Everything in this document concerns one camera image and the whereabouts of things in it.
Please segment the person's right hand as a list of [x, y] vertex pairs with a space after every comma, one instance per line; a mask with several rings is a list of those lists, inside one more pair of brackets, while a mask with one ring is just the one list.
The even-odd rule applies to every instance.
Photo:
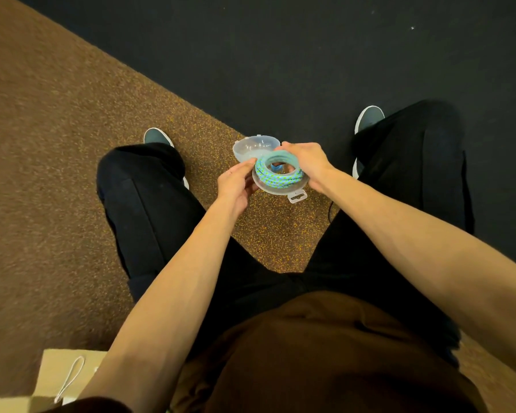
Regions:
[[329, 162], [322, 147], [318, 143], [298, 143], [302, 145], [302, 152], [298, 159], [299, 166], [309, 177], [310, 187], [327, 197], [331, 197], [328, 188], [331, 178], [337, 169]]

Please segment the person's left hand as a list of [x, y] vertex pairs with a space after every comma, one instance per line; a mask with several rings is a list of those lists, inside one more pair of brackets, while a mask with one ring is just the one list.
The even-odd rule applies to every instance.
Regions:
[[217, 185], [218, 194], [215, 203], [218, 203], [235, 220], [247, 208], [249, 198], [259, 189], [253, 179], [253, 171], [248, 174], [230, 174], [228, 169], [219, 176]]

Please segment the clear round plastic case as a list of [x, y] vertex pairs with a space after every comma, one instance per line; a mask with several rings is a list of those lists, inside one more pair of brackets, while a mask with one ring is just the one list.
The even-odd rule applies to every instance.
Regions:
[[290, 153], [275, 152], [280, 146], [278, 139], [267, 135], [255, 135], [237, 140], [233, 153], [237, 161], [256, 158], [253, 179], [264, 192], [286, 196], [290, 203], [305, 200], [308, 195], [304, 187], [309, 177], [303, 173], [298, 159]]

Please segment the person's left forearm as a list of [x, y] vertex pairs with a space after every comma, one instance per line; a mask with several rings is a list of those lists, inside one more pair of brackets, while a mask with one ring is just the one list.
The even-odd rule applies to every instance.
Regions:
[[215, 200], [130, 312], [79, 400], [110, 399], [132, 413], [166, 412], [245, 207], [232, 196]]

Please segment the person's right forearm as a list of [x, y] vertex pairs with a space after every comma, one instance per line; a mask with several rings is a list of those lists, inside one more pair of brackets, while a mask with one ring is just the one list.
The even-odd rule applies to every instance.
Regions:
[[320, 192], [473, 340], [516, 372], [516, 263], [447, 222], [322, 165]]

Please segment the person's black trousers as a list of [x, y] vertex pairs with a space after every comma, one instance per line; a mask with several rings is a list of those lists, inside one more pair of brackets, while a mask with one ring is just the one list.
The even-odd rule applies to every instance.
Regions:
[[[352, 137], [347, 160], [364, 168], [358, 180], [474, 234], [457, 108], [442, 100], [410, 105]], [[119, 146], [97, 165], [96, 189], [115, 237], [117, 253], [137, 302], [205, 215], [198, 199], [144, 144]], [[250, 237], [256, 259], [231, 238], [211, 305], [190, 356], [233, 326], [314, 291], [356, 297], [384, 310], [416, 333], [442, 359], [458, 367], [461, 332], [381, 255], [342, 210], [317, 243], [289, 233], [291, 221], [256, 216]]]

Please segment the person's right grey shoe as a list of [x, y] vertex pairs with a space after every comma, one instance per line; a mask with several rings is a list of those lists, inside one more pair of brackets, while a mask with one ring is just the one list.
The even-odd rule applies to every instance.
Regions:
[[[376, 105], [370, 105], [364, 108], [359, 114], [355, 128], [354, 134], [357, 135], [359, 132], [365, 130], [368, 127], [371, 127], [377, 124], [379, 121], [385, 118], [384, 112], [381, 108]], [[359, 178], [359, 175], [363, 171], [363, 164], [359, 161], [358, 158], [355, 159], [352, 167], [352, 176], [356, 180]]]

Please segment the person's grey shoe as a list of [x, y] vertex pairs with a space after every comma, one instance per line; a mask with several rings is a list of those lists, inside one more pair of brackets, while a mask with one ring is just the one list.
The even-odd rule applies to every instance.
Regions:
[[143, 141], [144, 145], [151, 148], [153, 153], [159, 157], [173, 177], [189, 190], [185, 163], [170, 137], [163, 130], [151, 127], [145, 131]]
[[[384, 112], [381, 108], [376, 105], [370, 105], [364, 108], [359, 114], [355, 128], [354, 134], [357, 135], [359, 132], [365, 130], [368, 127], [371, 127], [377, 124], [379, 121], [385, 118]], [[355, 159], [352, 167], [352, 176], [356, 180], [359, 178], [359, 175], [363, 171], [363, 164], [359, 161], [358, 158]]]

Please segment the person's left grey shoe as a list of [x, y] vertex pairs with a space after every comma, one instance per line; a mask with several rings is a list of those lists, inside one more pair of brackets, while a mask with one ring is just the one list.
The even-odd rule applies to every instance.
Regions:
[[144, 145], [151, 148], [153, 153], [159, 157], [173, 177], [189, 190], [185, 163], [170, 137], [163, 130], [151, 127], [145, 131], [143, 141]]

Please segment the person's brown shirt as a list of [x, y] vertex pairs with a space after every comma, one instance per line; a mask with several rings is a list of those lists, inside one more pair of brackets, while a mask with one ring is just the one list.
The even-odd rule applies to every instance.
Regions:
[[173, 413], [488, 413], [475, 385], [398, 320], [321, 291], [196, 350]]

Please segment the beige paper bag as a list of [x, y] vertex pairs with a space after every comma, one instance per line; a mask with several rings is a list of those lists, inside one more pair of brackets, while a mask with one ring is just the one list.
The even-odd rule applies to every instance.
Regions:
[[41, 413], [75, 401], [106, 351], [45, 349], [31, 396], [0, 398], [0, 413]]

